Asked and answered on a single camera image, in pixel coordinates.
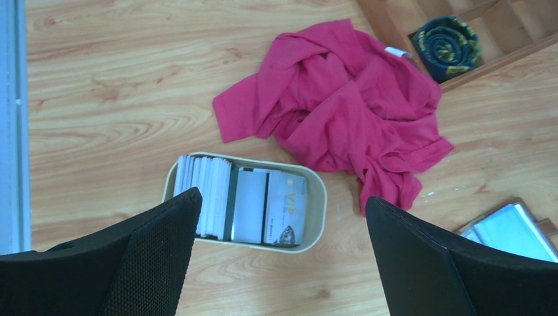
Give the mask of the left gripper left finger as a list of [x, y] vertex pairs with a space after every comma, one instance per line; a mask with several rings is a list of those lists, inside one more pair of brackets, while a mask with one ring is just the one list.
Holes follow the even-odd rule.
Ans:
[[1, 257], [2, 315], [174, 315], [202, 197], [191, 188], [47, 251]]

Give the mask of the brown leather card holder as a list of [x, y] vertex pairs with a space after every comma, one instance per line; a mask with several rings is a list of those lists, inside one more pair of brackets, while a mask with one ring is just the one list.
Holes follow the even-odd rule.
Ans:
[[549, 218], [536, 219], [519, 197], [481, 214], [455, 233], [507, 253], [557, 262], [557, 246], [551, 241], [557, 226]]

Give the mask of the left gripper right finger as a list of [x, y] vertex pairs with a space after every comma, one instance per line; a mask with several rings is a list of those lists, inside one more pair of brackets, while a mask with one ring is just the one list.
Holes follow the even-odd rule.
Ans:
[[391, 315], [556, 315], [557, 264], [496, 250], [368, 198]]

